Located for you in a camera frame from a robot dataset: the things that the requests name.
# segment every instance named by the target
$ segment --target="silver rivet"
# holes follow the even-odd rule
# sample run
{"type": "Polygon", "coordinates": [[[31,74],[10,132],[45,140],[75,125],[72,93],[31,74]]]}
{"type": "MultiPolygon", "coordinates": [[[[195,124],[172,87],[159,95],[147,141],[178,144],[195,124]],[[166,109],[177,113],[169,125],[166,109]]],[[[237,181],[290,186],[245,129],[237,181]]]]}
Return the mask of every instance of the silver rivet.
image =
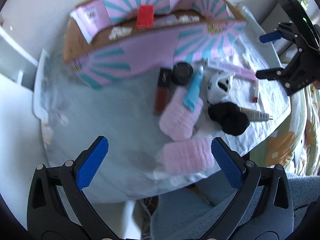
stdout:
{"type": "Polygon", "coordinates": [[[64,165],[66,165],[67,167],[70,167],[70,166],[73,165],[73,161],[72,160],[68,160],[68,161],[65,162],[64,165]]]}
{"type": "Polygon", "coordinates": [[[41,170],[43,168],[43,164],[38,164],[37,165],[37,170],[41,170]]]}
{"type": "Polygon", "coordinates": [[[254,166],[254,162],[253,161],[246,161],[245,164],[247,164],[248,167],[253,167],[254,166]]]}
{"type": "Polygon", "coordinates": [[[277,165],[276,165],[276,168],[277,168],[278,170],[280,170],[280,171],[283,170],[283,168],[282,168],[282,166],[281,166],[280,164],[277,164],[277,165]]]}

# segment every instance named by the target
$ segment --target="light blue cream tube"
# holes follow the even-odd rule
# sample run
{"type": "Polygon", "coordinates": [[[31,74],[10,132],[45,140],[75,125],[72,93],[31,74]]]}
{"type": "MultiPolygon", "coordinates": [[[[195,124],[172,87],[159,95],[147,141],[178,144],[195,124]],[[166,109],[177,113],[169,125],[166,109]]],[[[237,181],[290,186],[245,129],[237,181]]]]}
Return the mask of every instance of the light blue cream tube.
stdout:
{"type": "Polygon", "coordinates": [[[193,75],[191,85],[183,99],[183,104],[191,111],[196,110],[196,104],[199,99],[202,79],[203,79],[203,67],[201,66],[198,69],[198,71],[193,75]]]}

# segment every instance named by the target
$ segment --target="pink sock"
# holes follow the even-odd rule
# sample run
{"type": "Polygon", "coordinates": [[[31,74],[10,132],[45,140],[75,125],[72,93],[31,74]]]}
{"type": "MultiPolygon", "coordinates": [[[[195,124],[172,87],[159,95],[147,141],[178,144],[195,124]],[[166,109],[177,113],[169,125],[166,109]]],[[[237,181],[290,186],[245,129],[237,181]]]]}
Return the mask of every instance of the pink sock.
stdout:
{"type": "Polygon", "coordinates": [[[211,142],[212,137],[167,143],[163,148],[166,171],[172,175],[180,175],[212,168],[215,160],[211,153],[211,142]]]}
{"type": "Polygon", "coordinates": [[[199,98],[194,112],[187,109],[182,103],[186,93],[187,90],[184,87],[177,87],[159,121],[161,131],[174,141],[191,138],[193,127],[198,121],[203,107],[203,101],[199,98]]]}

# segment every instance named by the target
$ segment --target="red box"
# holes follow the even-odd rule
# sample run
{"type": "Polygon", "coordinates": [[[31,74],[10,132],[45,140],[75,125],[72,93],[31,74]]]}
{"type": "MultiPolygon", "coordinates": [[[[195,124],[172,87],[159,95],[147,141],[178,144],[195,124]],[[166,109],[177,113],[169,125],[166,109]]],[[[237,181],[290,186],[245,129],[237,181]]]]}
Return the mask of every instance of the red box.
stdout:
{"type": "Polygon", "coordinates": [[[153,29],[153,5],[141,5],[137,17],[137,29],[153,29]]]}

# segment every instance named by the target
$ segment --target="cardboard box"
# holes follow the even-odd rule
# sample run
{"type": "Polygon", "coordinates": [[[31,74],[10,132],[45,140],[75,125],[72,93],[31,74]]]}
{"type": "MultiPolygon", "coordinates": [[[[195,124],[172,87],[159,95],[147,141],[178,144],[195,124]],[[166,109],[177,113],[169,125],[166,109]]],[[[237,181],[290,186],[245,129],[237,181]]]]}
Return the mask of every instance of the cardboard box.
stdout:
{"type": "Polygon", "coordinates": [[[77,22],[71,19],[63,58],[95,88],[179,61],[230,56],[232,44],[247,24],[226,0],[89,0],[78,5],[73,15],[77,22]],[[137,30],[136,13],[143,4],[154,6],[155,21],[188,15],[199,17],[199,22],[137,30]],[[86,14],[92,18],[86,21],[86,14]],[[103,21],[97,22],[98,16],[103,21]],[[116,26],[130,27],[132,32],[110,40],[116,26]],[[88,35],[93,38],[90,44],[88,35]]]}

